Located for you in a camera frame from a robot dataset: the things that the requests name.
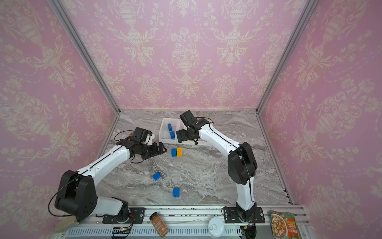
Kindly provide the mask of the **yellow long lego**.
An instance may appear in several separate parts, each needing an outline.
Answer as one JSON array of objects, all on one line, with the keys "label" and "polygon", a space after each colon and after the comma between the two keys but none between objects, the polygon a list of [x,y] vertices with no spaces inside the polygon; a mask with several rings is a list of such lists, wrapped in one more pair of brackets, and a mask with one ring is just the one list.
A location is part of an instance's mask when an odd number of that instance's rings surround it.
[{"label": "yellow long lego", "polygon": [[177,157],[182,157],[183,155],[183,149],[181,147],[177,148]]}]

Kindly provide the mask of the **white three-compartment bin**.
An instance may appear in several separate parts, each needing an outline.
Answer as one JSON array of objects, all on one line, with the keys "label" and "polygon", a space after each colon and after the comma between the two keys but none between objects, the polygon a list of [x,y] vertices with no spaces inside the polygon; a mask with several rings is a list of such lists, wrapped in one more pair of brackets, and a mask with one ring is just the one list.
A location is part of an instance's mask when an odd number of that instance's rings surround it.
[{"label": "white three-compartment bin", "polygon": [[[171,138],[168,124],[171,125],[171,129],[175,134],[174,138]],[[159,141],[164,144],[195,145],[195,142],[192,140],[184,141],[182,143],[178,142],[176,132],[181,129],[186,129],[186,126],[183,124],[181,119],[163,118],[159,130]]]}]

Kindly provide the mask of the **blue lego bottom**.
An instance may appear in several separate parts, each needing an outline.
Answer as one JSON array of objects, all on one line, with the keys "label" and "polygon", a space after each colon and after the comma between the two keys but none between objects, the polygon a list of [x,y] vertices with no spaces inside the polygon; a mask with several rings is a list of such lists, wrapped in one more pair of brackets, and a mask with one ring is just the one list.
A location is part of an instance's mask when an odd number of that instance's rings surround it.
[{"label": "blue lego bottom", "polygon": [[179,197],[180,196],[180,188],[174,187],[173,188],[173,197]]}]

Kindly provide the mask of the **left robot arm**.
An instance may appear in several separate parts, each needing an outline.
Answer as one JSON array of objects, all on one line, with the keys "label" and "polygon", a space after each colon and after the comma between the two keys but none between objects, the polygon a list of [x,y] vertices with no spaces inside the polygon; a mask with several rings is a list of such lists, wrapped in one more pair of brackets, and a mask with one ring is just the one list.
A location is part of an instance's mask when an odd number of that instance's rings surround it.
[{"label": "left robot arm", "polygon": [[162,142],[154,142],[153,132],[137,127],[129,136],[119,139],[115,146],[99,159],[62,176],[59,189],[50,199],[64,217],[74,216],[82,221],[89,216],[112,216],[118,223],[131,218],[128,202],[115,197],[101,197],[97,185],[122,163],[140,156],[142,161],[167,152]]}]

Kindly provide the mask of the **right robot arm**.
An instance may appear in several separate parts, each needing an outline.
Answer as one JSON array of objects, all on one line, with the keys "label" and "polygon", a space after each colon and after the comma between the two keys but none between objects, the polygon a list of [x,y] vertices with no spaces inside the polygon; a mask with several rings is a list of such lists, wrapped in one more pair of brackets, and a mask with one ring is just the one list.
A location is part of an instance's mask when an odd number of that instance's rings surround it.
[{"label": "right robot arm", "polygon": [[249,222],[257,209],[254,197],[253,182],[258,168],[253,149],[247,142],[239,143],[218,131],[214,123],[206,118],[195,117],[190,111],[180,116],[185,129],[176,132],[178,142],[192,140],[198,144],[202,139],[227,158],[227,171],[236,183],[236,208],[240,220]]}]

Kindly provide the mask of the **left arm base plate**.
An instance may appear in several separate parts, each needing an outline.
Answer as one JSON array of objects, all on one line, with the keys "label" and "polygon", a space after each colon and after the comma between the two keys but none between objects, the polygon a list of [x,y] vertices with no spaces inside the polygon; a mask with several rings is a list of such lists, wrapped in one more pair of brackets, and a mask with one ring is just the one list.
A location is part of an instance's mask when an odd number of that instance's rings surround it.
[{"label": "left arm base plate", "polygon": [[103,224],[142,224],[145,215],[145,208],[133,207],[129,209],[123,209],[116,216],[105,215],[103,217]]}]

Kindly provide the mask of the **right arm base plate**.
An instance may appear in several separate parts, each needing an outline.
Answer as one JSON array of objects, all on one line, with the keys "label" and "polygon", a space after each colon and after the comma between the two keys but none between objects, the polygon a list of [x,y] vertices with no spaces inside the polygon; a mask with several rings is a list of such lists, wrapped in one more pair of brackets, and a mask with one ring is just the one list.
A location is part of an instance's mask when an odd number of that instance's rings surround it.
[{"label": "right arm base plate", "polygon": [[265,214],[260,207],[248,211],[244,211],[240,207],[223,207],[221,212],[227,224],[263,224],[266,222]]}]

